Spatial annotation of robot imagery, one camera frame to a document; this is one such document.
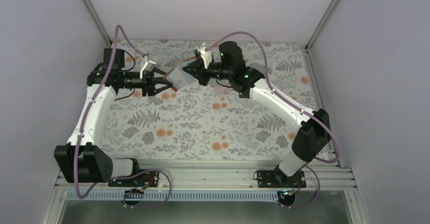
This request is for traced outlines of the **brown leather card holder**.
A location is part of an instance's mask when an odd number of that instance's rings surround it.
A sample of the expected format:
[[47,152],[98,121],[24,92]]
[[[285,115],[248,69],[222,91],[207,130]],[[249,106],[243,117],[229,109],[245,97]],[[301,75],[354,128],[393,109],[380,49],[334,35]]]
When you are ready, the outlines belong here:
[[177,62],[173,68],[163,76],[163,80],[171,83],[174,91],[180,90],[181,88],[194,83],[197,79],[185,72],[184,67],[196,59],[197,57],[193,56]]

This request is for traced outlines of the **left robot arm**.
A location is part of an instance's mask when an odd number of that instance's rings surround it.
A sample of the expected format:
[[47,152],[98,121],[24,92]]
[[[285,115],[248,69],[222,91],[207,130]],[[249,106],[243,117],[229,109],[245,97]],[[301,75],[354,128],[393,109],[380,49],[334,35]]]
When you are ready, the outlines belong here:
[[102,143],[107,113],[121,89],[140,90],[155,96],[170,89],[166,74],[149,61],[142,71],[125,68],[127,51],[105,48],[103,62],[87,77],[87,92],[78,123],[65,145],[58,145],[54,158],[68,183],[103,183],[121,177],[129,186],[140,182],[141,172],[133,158],[112,158]]

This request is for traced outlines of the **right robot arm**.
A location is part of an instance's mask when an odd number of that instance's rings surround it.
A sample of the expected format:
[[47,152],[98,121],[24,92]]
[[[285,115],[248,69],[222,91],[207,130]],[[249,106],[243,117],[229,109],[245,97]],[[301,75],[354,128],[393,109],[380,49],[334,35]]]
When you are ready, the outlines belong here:
[[215,62],[206,46],[201,46],[196,51],[197,59],[184,65],[183,72],[203,86],[211,79],[227,80],[241,98],[267,107],[296,131],[292,150],[274,169],[275,182],[287,187],[294,181],[294,174],[315,159],[332,139],[328,113],[303,106],[273,87],[267,75],[246,65],[236,42],[221,43],[219,52],[221,60]]

